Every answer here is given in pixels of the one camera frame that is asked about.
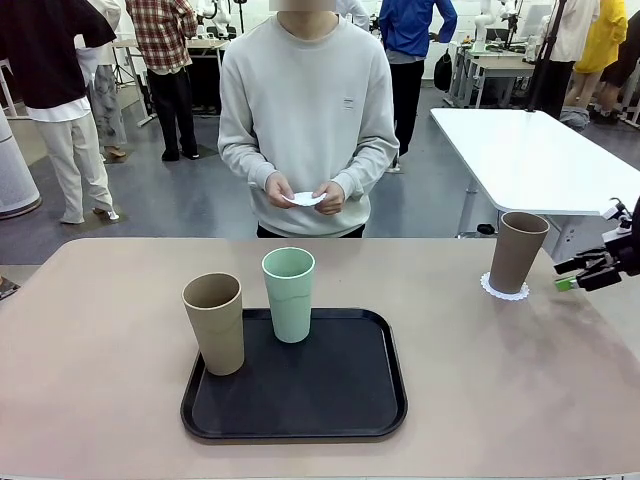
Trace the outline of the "brown cup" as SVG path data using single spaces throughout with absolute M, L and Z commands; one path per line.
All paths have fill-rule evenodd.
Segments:
M 501 294 L 519 293 L 549 229 L 549 223 L 538 215 L 519 211 L 504 213 L 500 218 L 489 286 Z
M 206 369 L 227 376 L 244 364 L 242 288 L 227 273 L 208 273 L 190 281 L 182 301 Z

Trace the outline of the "white desk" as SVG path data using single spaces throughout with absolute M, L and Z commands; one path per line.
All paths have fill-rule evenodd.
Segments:
M 142 128 L 157 118 L 154 112 L 153 103 L 147 86 L 143 80 L 142 72 L 136 69 L 135 58 L 142 58 L 137 48 L 137 41 L 130 39 L 117 39 L 113 42 L 113 50 L 120 49 L 123 51 L 124 58 L 130 67 L 130 76 L 133 79 L 137 98 L 143 109 L 143 118 L 137 122 L 137 127 Z

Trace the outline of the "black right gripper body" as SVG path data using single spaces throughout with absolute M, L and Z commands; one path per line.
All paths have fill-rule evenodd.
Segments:
M 630 231 L 618 236 L 613 251 L 619 272 L 628 276 L 640 275 L 640 197 L 631 213 Z

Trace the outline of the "person in grey sweatshirt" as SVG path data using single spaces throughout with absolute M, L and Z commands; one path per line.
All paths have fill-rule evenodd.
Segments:
M 365 144 L 399 151 L 383 47 L 329 10 L 279 11 L 235 39 L 220 93 L 218 150 L 255 145 L 294 194 L 331 181 Z M 327 216 L 314 206 L 277 208 L 265 190 L 248 187 L 261 238 L 359 238 L 371 214 L 370 193 Z

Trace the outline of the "black tripod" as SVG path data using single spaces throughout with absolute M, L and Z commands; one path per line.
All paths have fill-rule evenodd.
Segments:
M 551 30 L 547 31 L 543 36 L 544 41 L 541 45 L 541 49 L 536 61 L 532 88 L 530 89 L 529 100 L 526 107 L 526 111 L 529 113 L 532 113 L 536 110 L 538 97 L 549 67 L 550 57 L 557 40 L 559 25 L 564 13 L 566 3 L 567 0 L 557 1 L 556 13 L 551 15 Z

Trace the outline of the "white paper doily coaster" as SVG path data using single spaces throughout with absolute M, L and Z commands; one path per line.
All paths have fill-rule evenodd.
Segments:
M 326 194 L 315 196 L 313 192 L 299 192 L 295 193 L 292 198 L 288 198 L 285 195 L 282 198 L 284 201 L 296 206 L 313 207 L 321 203 L 326 198 Z
M 489 295 L 505 301 L 521 301 L 529 296 L 530 289 L 526 282 L 524 282 L 517 293 L 504 293 L 494 289 L 490 283 L 490 273 L 484 273 L 480 278 L 480 284 L 485 292 Z

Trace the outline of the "person in patterned grey skirt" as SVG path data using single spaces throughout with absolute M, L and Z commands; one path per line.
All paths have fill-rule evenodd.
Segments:
M 97 50 L 97 64 L 88 84 L 88 97 L 96 123 L 98 139 L 107 159 L 123 161 L 127 153 L 122 149 L 126 133 L 117 98 L 113 66 L 115 54 L 109 45 Z

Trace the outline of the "person in cream top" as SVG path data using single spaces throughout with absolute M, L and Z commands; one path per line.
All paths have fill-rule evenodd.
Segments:
M 551 15 L 556 13 L 557 1 Z M 551 15 L 541 24 L 541 45 L 543 36 L 551 30 Z M 600 0 L 567 0 L 536 110 L 559 119 L 573 67 L 581 59 L 589 29 L 599 15 Z

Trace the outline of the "person in black top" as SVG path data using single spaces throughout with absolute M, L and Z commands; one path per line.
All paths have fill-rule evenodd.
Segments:
M 61 187 L 61 223 L 84 221 L 83 198 L 115 222 L 87 88 L 113 28 L 88 0 L 0 0 L 0 60 L 9 63 L 28 117 L 43 138 Z

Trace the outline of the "green cup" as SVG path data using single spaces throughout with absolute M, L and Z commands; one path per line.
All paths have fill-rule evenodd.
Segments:
M 282 247 L 265 255 L 262 270 L 276 338 L 298 343 L 310 332 L 313 255 L 298 247 Z

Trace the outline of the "person's right forearm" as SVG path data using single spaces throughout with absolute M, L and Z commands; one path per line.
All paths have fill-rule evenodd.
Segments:
M 255 145 L 229 144 L 219 150 L 224 163 L 251 188 L 265 190 L 268 178 L 277 172 Z

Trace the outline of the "person's left forearm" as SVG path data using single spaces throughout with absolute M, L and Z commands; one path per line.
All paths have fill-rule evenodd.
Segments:
M 331 181 L 342 188 L 346 199 L 365 197 L 391 165 L 397 153 L 397 144 L 365 144 L 358 148 L 348 166 Z

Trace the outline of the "grey cloth bundle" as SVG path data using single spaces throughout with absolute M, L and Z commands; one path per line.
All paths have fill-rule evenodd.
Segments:
M 576 132 L 583 132 L 590 123 L 590 113 L 585 108 L 564 106 L 559 121 Z

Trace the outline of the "grey desk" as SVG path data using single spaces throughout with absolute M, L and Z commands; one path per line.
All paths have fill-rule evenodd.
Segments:
M 454 108 L 479 109 L 488 80 L 501 80 L 504 88 L 497 95 L 497 106 L 508 108 L 516 81 L 531 78 L 534 66 L 513 52 L 480 52 L 470 45 L 449 44 L 452 49 L 452 78 L 444 102 Z

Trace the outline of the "black plastic tray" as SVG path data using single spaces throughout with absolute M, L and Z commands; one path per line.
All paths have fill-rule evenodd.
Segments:
M 393 333 L 378 313 L 315 308 L 308 337 L 275 337 L 267 308 L 243 313 L 245 361 L 215 376 L 194 363 L 180 414 L 212 442 L 369 441 L 393 434 L 408 399 Z

